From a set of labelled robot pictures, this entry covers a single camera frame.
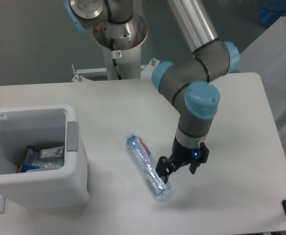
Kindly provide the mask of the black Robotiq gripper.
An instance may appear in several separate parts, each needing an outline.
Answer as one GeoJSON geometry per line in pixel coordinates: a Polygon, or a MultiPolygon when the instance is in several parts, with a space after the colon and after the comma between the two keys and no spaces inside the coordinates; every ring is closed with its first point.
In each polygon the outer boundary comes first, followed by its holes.
{"type": "Polygon", "coordinates": [[[197,148],[183,146],[177,138],[174,138],[172,155],[168,158],[161,156],[158,159],[155,171],[165,184],[168,183],[169,176],[180,167],[189,165],[191,174],[195,174],[201,164],[208,160],[209,149],[204,142],[197,145],[197,148]]]}

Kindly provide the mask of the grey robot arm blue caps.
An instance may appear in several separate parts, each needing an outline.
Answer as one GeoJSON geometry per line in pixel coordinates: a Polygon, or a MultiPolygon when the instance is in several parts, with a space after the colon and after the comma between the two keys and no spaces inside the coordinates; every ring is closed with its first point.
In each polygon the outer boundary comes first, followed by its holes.
{"type": "MultiPolygon", "coordinates": [[[[141,57],[129,52],[145,41],[147,25],[134,13],[131,0],[67,0],[64,5],[78,30],[93,29],[104,50],[108,79],[140,78],[141,57]]],[[[182,166],[195,173],[207,161],[204,141],[220,101],[212,81],[235,70],[240,62],[238,49],[220,40],[201,1],[170,0],[168,5],[193,58],[180,66],[161,62],[151,76],[155,88],[180,115],[172,154],[160,157],[156,165],[164,182],[182,166]]]]}

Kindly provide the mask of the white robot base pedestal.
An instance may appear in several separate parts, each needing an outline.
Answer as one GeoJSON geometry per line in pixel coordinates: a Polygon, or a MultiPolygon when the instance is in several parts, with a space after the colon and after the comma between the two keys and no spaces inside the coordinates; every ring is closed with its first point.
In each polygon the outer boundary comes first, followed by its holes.
{"type": "Polygon", "coordinates": [[[148,34],[145,20],[134,13],[123,24],[97,24],[94,37],[101,46],[108,80],[140,79],[141,46],[148,34]]]}

